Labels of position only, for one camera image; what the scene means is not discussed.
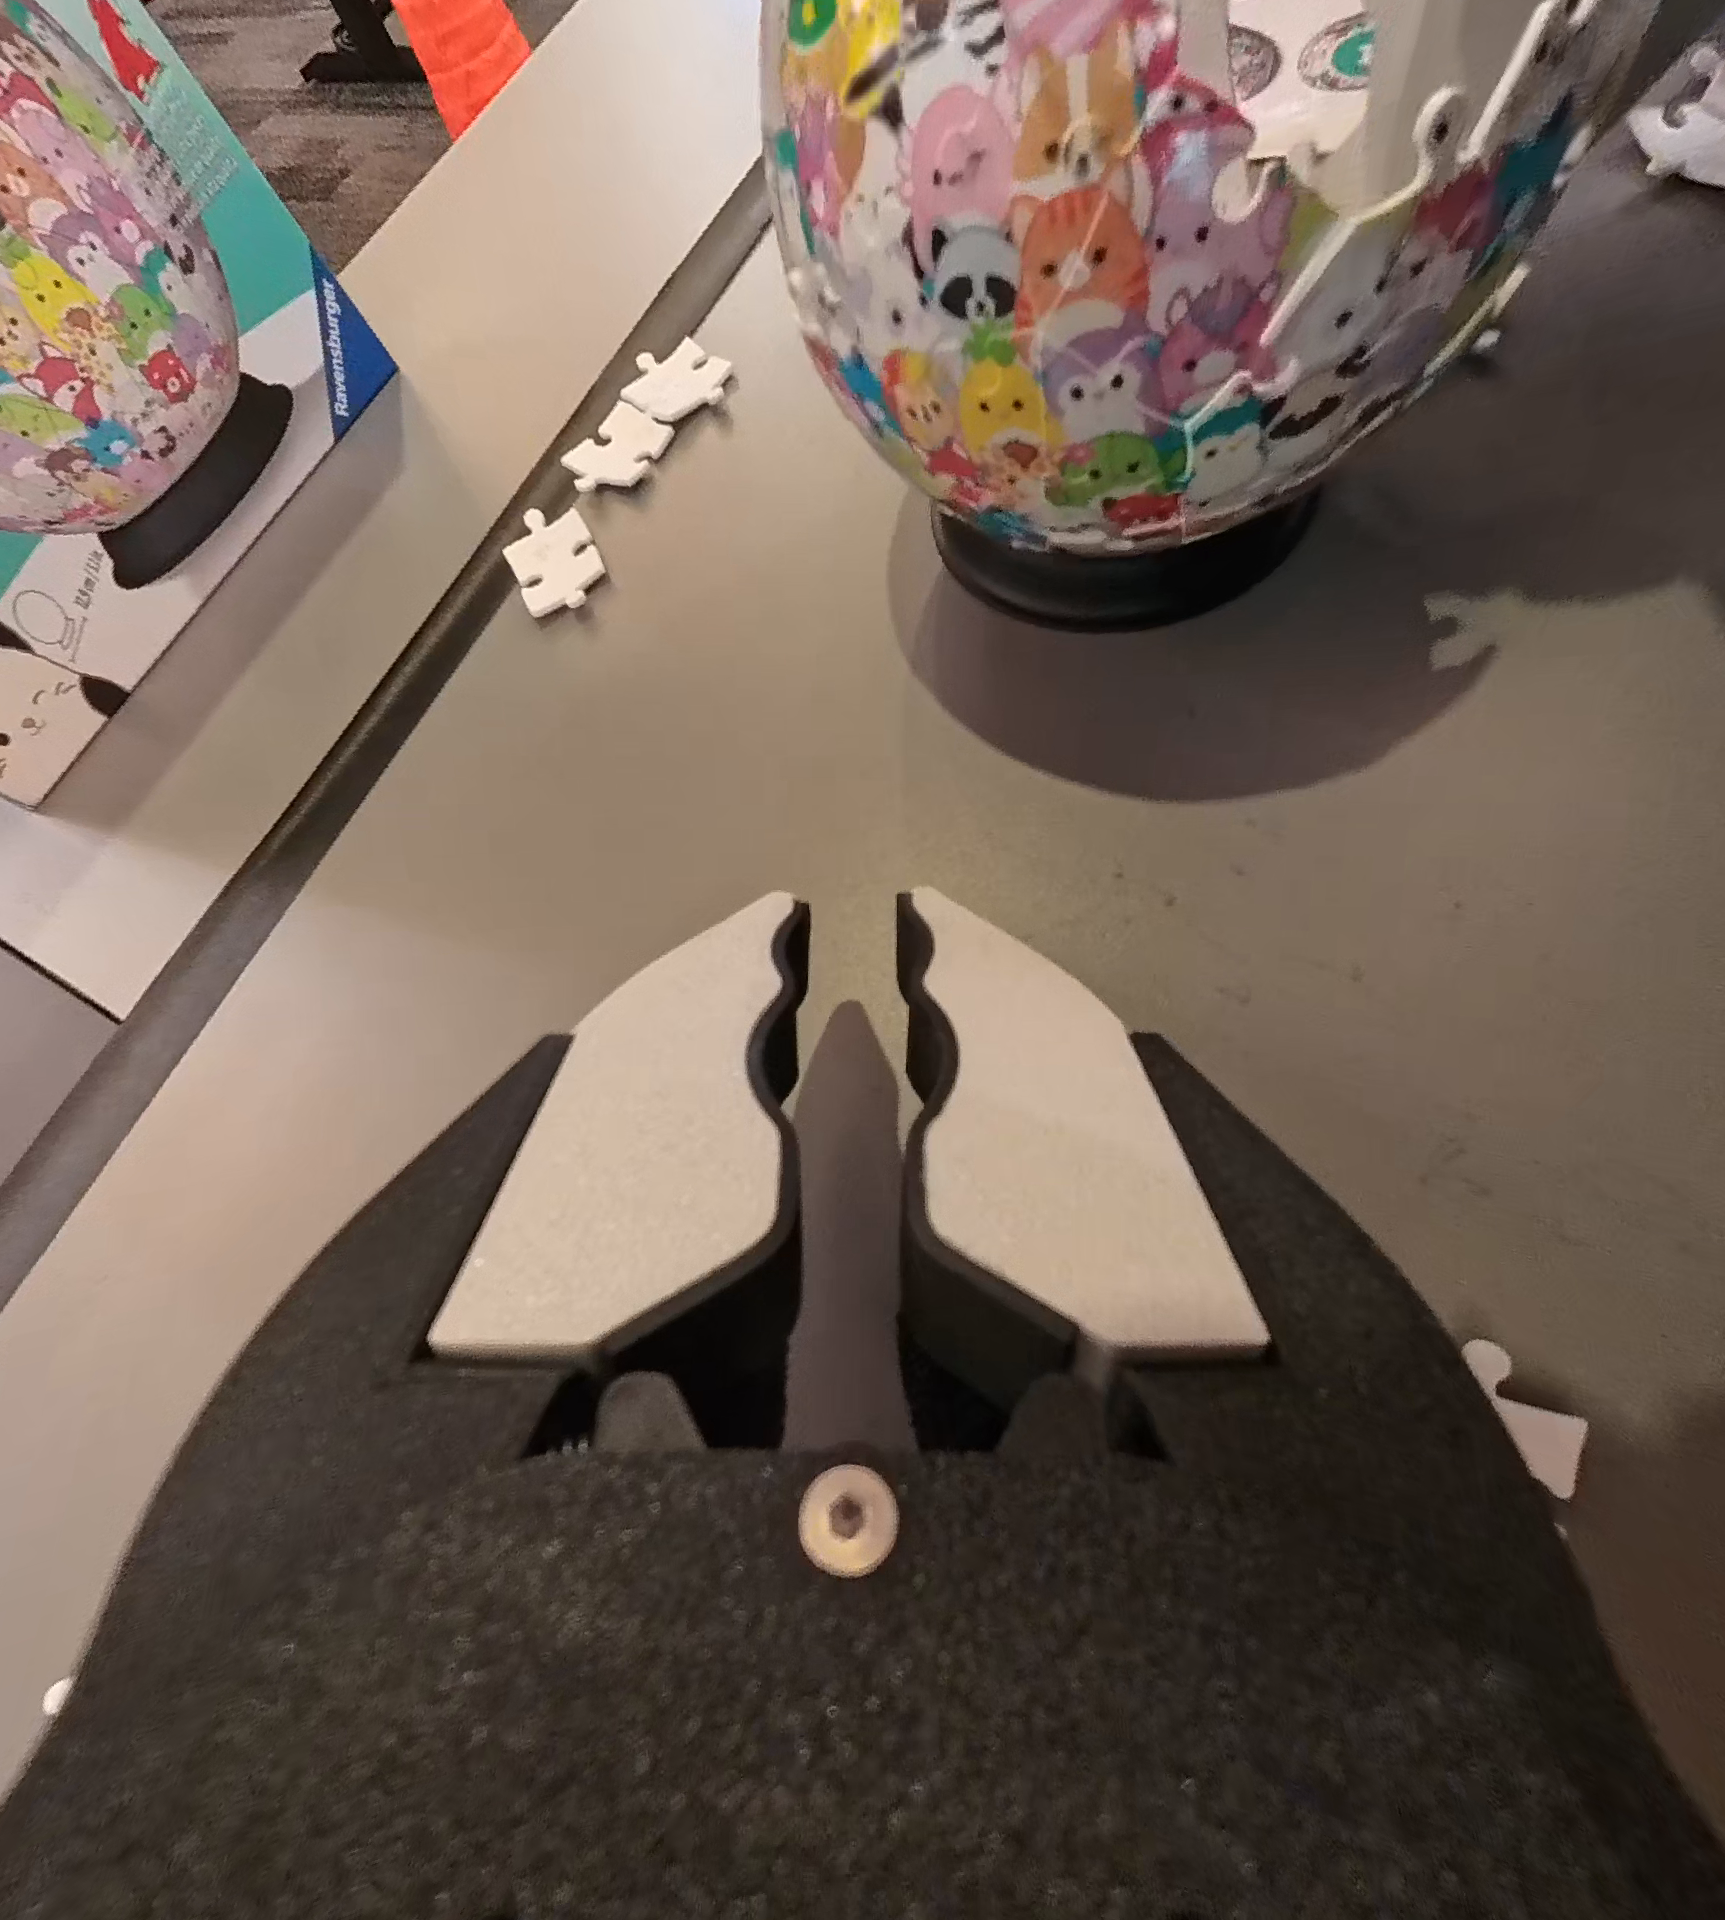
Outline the puzzle instruction leaflet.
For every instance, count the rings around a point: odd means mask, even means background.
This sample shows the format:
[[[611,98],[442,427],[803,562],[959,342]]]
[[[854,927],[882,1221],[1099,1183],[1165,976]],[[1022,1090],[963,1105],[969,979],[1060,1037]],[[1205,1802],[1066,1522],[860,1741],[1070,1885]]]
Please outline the puzzle instruction leaflet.
[[[1359,3],[1229,3],[1231,73],[1244,105],[1351,98],[1371,81],[1379,17]]]

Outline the orange plastic object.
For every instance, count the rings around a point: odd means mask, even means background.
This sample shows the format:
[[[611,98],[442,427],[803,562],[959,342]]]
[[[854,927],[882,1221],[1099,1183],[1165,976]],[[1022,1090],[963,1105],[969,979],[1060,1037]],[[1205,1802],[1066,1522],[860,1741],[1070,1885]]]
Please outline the orange plastic object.
[[[505,3],[394,3],[449,140],[460,140],[531,54]]]

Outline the colourful puzzle ball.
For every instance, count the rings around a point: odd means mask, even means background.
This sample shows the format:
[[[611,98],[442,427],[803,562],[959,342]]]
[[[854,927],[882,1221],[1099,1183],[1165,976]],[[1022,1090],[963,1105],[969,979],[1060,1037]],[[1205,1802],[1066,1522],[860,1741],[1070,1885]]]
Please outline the colourful puzzle ball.
[[[1315,487],[1498,317],[1656,5],[1580,3],[1486,163],[1346,218],[1367,89],[1237,96],[1229,3],[771,3],[764,171],[849,419],[1028,551],[1199,540]]]

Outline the teal puzzle box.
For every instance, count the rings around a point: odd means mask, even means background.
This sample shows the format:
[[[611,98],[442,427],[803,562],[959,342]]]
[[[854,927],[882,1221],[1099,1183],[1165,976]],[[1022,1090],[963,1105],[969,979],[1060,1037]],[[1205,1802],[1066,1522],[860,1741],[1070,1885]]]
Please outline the teal puzzle box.
[[[394,360],[141,5],[0,3],[0,798],[41,806]]]

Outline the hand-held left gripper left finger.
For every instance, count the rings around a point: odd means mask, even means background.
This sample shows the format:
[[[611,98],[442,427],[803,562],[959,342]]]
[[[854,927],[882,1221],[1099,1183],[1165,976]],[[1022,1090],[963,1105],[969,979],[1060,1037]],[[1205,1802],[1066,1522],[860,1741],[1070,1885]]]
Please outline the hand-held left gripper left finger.
[[[577,1025],[428,1326],[434,1358],[612,1364],[783,1253],[808,935],[805,901],[763,894]]]

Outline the black ball stand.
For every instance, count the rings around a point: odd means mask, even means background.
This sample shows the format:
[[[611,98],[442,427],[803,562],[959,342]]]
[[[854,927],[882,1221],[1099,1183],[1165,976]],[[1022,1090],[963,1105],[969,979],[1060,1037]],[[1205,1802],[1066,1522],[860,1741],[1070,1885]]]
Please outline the black ball stand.
[[[1127,552],[1026,548],[939,506],[928,529],[945,573],[984,609],[1054,633],[1127,635],[1218,612],[1259,588],[1307,540],[1322,495],[1308,487],[1210,536]]]

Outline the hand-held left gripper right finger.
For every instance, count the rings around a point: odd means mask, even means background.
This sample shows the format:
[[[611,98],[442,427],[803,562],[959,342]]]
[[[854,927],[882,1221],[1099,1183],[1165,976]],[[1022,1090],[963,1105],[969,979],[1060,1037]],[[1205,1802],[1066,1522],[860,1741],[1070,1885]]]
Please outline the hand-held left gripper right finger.
[[[916,886],[908,1009],[908,1333],[948,1368],[1251,1363],[1271,1337],[1115,1011]]]

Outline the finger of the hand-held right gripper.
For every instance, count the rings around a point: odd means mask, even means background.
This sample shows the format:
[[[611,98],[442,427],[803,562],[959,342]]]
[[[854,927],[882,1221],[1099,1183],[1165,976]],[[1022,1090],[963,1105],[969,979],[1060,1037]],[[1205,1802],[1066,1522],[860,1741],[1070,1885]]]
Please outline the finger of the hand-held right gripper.
[[[1498,156],[1570,81],[1580,3],[1377,5],[1359,128],[1312,163],[1312,192],[1348,221]]]

